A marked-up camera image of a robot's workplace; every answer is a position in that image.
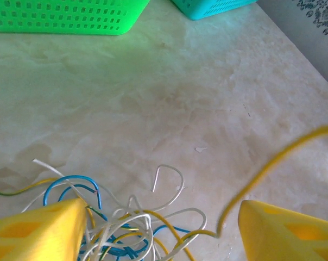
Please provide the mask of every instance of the teal plastic basket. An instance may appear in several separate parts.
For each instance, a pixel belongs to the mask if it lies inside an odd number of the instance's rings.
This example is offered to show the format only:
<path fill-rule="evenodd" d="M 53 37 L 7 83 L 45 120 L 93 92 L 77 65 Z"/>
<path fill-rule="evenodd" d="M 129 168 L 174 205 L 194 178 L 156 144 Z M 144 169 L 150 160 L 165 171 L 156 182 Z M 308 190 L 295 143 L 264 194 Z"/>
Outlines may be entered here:
<path fill-rule="evenodd" d="M 172 0 L 190 19 L 197 20 L 255 3 L 257 0 Z"/>
<path fill-rule="evenodd" d="M 0 0 L 0 32 L 127 32 L 149 0 Z"/>

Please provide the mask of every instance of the green plastic basket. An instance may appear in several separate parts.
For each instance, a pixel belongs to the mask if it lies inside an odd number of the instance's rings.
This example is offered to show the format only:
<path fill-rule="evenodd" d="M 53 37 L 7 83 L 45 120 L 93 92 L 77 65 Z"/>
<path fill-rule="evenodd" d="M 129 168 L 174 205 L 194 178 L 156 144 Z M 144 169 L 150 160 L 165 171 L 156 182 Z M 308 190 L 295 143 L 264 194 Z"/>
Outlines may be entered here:
<path fill-rule="evenodd" d="M 149 0 L 0 0 L 0 32 L 127 32 Z"/>

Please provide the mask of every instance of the marble floor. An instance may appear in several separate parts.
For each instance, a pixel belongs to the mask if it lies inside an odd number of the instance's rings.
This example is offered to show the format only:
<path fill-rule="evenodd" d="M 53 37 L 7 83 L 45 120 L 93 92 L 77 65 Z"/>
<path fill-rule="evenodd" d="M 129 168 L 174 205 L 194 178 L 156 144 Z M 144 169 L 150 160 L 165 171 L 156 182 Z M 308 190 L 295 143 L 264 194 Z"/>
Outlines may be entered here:
<path fill-rule="evenodd" d="M 179 178 L 165 171 L 150 192 L 156 167 L 169 164 L 186 183 L 161 213 L 200 208 L 215 229 L 267 159 L 327 123 L 327 81 L 257 4 L 190 21 L 170 1 L 152 0 L 121 36 L 0 34 L 0 190 L 54 177 L 37 158 L 151 208 L 177 190 Z M 0 197 L 0 218 L 42 189 Z M 328 137 L 298 150 L 247 198 L 328 220 Z M 103 201 L 106 211 L 116 207 Z M 191 244 L 198 261 L 246 260 L 237 214 L 221 240 Z M 194 229 L 200 218 L 171 222 Z M 160 238 L 175 244 L 169 232 Z"/>

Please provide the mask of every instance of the wall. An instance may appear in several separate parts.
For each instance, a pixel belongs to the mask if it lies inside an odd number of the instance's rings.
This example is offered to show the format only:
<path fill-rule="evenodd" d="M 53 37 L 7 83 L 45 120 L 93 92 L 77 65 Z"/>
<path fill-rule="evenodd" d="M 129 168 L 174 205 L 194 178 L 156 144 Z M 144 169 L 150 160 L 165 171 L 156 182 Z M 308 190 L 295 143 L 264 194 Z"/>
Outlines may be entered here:
<path fill-rule="evenodd" d="M 328 81 L 328 0 L 259 0 L 258 4 Z"/>

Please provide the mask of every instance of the patterned wallpaper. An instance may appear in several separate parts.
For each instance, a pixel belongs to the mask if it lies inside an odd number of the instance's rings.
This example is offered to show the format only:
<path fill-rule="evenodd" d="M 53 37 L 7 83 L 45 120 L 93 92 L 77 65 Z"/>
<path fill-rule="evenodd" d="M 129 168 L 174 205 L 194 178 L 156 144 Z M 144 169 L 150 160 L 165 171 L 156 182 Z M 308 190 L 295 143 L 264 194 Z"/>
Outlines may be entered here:
<path fill-rule="evenodd" d="M 298 1 L 297 7 L 307 12 L 306 16 L 313 19 L 317 28 L 328 36 L 328 0 L 292 0 Z"/>

